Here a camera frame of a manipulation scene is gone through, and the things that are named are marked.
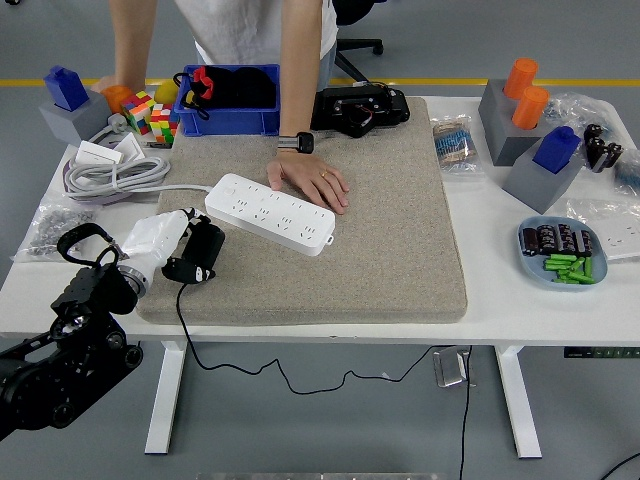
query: human hand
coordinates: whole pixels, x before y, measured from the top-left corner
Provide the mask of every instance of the human hand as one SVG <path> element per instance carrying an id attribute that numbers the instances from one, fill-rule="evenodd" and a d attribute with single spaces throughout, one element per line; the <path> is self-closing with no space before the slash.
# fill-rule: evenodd
<path id="1" fill-rule="evenodd" d="M 267 177 L 273 190 L 282 188 L 286 179 L 297 186 L 314 204 L 327 207 L 342 215 L 349 206 L 346 193 L 349 184 L 340 170 L 326 164 L 313 154 L 295 150 L 278 149 L 276 156 L 267 164 Z"/>

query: desk control panel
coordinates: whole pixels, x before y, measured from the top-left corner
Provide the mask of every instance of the desk control panel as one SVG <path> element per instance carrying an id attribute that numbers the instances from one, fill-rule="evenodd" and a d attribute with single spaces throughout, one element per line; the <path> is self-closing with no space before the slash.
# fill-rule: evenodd
<path id="1" fill-rule="evenodd" d="M 207 213 L 309 256 L 333 242 L 335 214 L 228 173 L 205 198 Z"/>
<path id="2" fill-rule="evenodd" d="M 640 347 L 564 347 L 564 358 L 640 359 Z"/>

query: gray block holder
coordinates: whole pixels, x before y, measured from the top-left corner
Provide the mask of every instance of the gray block holder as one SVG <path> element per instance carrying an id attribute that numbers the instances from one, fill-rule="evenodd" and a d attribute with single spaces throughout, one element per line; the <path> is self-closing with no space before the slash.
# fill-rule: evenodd
<path id="1" fill-rule="evenodd" d="M 89 100 L 73 112 L 58 107 L 53 102 L 40 105 L 40 113 L 58 140 L 80 146 L 107 126 L 111 109 L 107 99 L 100 93 L 88 90 Z"/>
<path id="2" fill-rule="evenodd" d="M 517 158 L 502 189 L 543 214 L 567 191 L 584 166 L 584 159 L 574 154 L 562 170 L 553 174 L 533 161 L 541 143 L 542 139 Z"/>
<path id="3" fill-rule="evenodd" d="M 532 130 L 523 130 L 513 124 L 511 118 L 518 100 L 502 92 L 506 83 L 506 80 L 490 79 L 478 107 L 491 160 L 496 167 L 513 165 L 516 158 L 552 130 L 544 116 Z"/>

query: metal bracket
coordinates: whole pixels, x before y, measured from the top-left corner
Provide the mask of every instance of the metal bracket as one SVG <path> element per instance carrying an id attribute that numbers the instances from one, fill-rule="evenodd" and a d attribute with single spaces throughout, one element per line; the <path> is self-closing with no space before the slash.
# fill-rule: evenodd
<path id="1" fill-rule="evenodd" d="M 469 351 L 458 347 L 447 347 L 433 354 L 433 366 L 436 371 L 438 386 L 442 388 L 465 384 L 472 375 L 469 364 Z"/>

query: beige felt mat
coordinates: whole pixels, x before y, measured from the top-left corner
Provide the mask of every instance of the beige felt mat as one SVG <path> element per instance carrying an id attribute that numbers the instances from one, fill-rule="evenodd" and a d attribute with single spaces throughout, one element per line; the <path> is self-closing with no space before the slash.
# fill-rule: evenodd
<path id="1" fill-rule="evenodd" d="M 411 119 L 360 139 L 316 133 L 316 152 L 351 186 L 334 241 L 316 257 L 214 220 L 226 240 L 216 278 L 186 288 L 189 324 L 450 323 L 467 297 L 429 127 L 427 105 L 410 98 Z M 226 173 L 267 184 L 275 137 L 178 136 L 166 184 L 215 185 Z M 287 193 L 301 195 L 287 187 Z M 194 206 L 204 192 L 165 191 L 159 212 Z M 158 271 L 140 301 L 153 323 L 178 323 L 180 285 Z"/>

